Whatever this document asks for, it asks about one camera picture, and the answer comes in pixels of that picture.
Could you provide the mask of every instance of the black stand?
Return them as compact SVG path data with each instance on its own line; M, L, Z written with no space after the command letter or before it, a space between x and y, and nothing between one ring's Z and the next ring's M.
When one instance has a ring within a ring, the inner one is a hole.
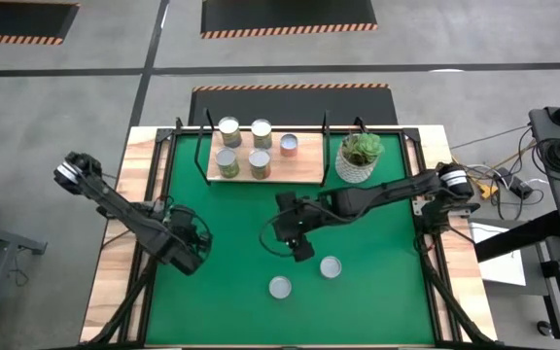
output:
M557 210L476 243L474 250L476 258L481 263L531 244L540 243L550 236L560 236L560 216Z

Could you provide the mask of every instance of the tin can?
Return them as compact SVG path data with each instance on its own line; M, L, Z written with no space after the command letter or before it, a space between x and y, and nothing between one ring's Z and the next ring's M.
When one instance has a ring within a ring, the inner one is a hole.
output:
M266 179L271 174L271 155L266 150L254 150L250 153L250 169L257 180Z
M218 128L222 133L224 146L236 148L241 145L241 132L239 131L239 121L235 117L223 117L220 119Z
M267 120L255 120L252 123L254 147L260 149L271 148L271 123Z
M286 134L280 139L280 154L284 157L294 157L298 154L298 137Z
M239 163L237 163L237 153L234 150L223 147L215 154L215 162L220 168L222 176L231 179L239 174Z

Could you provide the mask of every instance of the wooden tray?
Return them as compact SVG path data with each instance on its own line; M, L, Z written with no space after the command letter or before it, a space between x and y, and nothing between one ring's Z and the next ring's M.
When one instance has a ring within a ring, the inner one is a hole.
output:
M280 139L287 133L297 137L297 155L283 157L280 155ZM271 175L257 180L250 171L248 156L254 150L254 138L250 130L241 130L241 146L234 149L239 163L239 174L232 179L222 177L220 168L215 162L215 154L222 149L222 133L213 132L211 154L206 178L209 181L223 182L271 182L271 183L303 183L320 184L324 176L323 147L324 135L320 132L272 132Z

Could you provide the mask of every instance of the gray floor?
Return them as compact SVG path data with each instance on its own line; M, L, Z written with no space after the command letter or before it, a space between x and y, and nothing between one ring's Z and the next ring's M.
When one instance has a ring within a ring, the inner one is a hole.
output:
M158 0L82 0L64 45L0 46L0 69L140 68ZM379 30L199 39L199 2L173 1L156 67L407 63L560 62L560 0L373 0ZM451 146L524 125L530 109L560 105L560 70L464 73L153 76L142 125L187 121L193 87L286 83L388 83L401 124L443 124ZM0 305L0 349L73 345L81 330L105 226L84 198L52 180L68 151L117 171L139 77L0 78L0 226L49 241L45 256L21 256L31 281ZM348 116L348 121L355 116ZM363 116L368 121L375 116ZM453 150L465 163L493 164L515 152L520 132ZM541 178L525 158L522 179ZM522 219L554 208L541 204ZM514 215L514 208L504 211ZM497 218L484 204L477 217ZM536 297L491 293L500 340L559 348L537 335Z

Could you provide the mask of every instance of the green table surface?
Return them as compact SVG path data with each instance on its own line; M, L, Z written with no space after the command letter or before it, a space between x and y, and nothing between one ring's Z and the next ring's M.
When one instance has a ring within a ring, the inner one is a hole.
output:
M332 136L331 168L323 190L348 186L333 162L342 136ZM210 136L200 164L208 163ZM382 135L385 153L361 187L405 176L400 138ZM412 248L410 204L371 210L342 227L308 233L316 255L306 262L270 255L259 244L263 223L277 213L275 195L316 195L316 185L213 183L207 187L193 164L196 136L179 136L170 195L196 211L214 234L208 261L185 276L161 265L149 321L150 345L333 345L433 344L432 325L418 255ZM272 248L272 227L265 231ZM342 273L324 279L325 256L342 262ZM268 291L274 276L286 276L286 299Z

